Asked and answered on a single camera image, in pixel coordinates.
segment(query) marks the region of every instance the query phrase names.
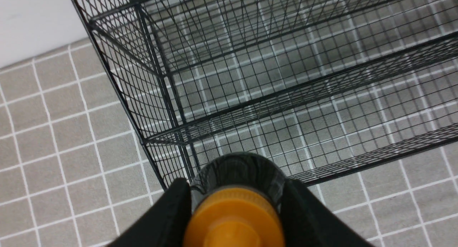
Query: orange bottle cap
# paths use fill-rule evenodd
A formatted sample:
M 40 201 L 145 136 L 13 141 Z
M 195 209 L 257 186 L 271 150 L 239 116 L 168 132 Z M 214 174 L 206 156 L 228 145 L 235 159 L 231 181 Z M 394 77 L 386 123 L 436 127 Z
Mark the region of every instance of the orange bottle cap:
M 280 219 L 264 197 L 245 188 L 206 198 L 186 228 L 184 247 L 284 247 Z

